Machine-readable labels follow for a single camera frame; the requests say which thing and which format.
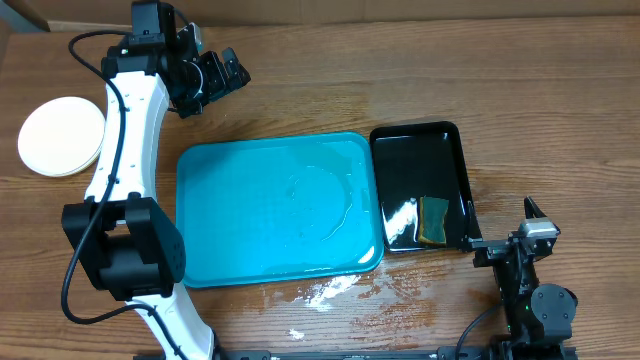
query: turquoise tray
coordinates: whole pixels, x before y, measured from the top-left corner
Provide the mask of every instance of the turquoise tray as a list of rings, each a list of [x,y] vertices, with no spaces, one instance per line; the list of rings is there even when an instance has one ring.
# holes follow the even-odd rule
[[[356,133],[197,145],[177,188],[189,287],[365,272],[384,253],[371,152]]]

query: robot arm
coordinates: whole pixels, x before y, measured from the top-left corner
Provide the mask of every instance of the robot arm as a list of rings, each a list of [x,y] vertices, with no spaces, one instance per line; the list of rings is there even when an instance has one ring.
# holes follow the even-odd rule
[[[86,239],[80,262],[92,285],[127,304],[156,309],[188,359],[214,357],[214,335],[198,316],[181,283],[186,259],[182,237],[156,202],[158,139],[171,101],[181,118],[250,81],[233,50],[221,63],[213,52],[199,55],[202,41],[193,23],[176,33],[174,9],[157,1],[132,4],[133,33],[102,60],[127,108],[117,179],[97,225]],[[65,205],[62,226],[74,249],[105,194],[120,134],[120,106],[107,86],[107,122],[96,173],[81,204]],[[116,225],[129,234],[110,236]],[[162,345],[166,359],[179,356],[148,311],[138,310]]]

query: sponge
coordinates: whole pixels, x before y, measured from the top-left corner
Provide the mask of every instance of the sponge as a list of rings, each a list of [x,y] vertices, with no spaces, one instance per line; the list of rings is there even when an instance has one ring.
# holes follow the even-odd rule
[[[444,222],[447,219],[449,200],[423,196],[420,208],[418,241],[428,245],[447,246]]]

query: black tray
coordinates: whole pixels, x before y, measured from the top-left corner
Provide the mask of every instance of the black tray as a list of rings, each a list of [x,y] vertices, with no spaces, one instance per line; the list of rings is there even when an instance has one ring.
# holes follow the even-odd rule
[[[383,238],[392,252],[442,249],[417,240],[417,201],[446,199],[446,248],[470,250],[481,239],[460,133],[451,122],[377,128],[371,152],[383,218]]]

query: wooden table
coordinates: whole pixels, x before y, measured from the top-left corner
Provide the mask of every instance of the wooden table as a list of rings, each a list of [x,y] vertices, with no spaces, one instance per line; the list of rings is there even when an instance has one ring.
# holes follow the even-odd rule
[[[542,282],[580,298],[581,359],[640,351],[640,18],[597,17],[206,29],[207,48],[232,46],[251,72],[241,91],[180,120],[160,139],[160,205],[175,212],[175,169],[193,144],[354,130],[416,118],[462,134],[486,239],[503,238],[532,195],[562,228]],[[127,359],[159,346],[136,314],[93,326],[59,305],[72,249],[60,227],[93,169],[63,179],[18,158],[22,121],[41,103],[76,95],[104,109],[101,81],[67,53],[72,34],[12,35],[0,76],[0,357]],[[114,37],[85,41],[93,63]],[[320,351],[452,345],[495,303],[491,269],[458,252],[387,255],[373,272],[191,291],[229,349]],[[112,309],[76,272],[71,307]],[[501,316],[470,343],[505,332]]]

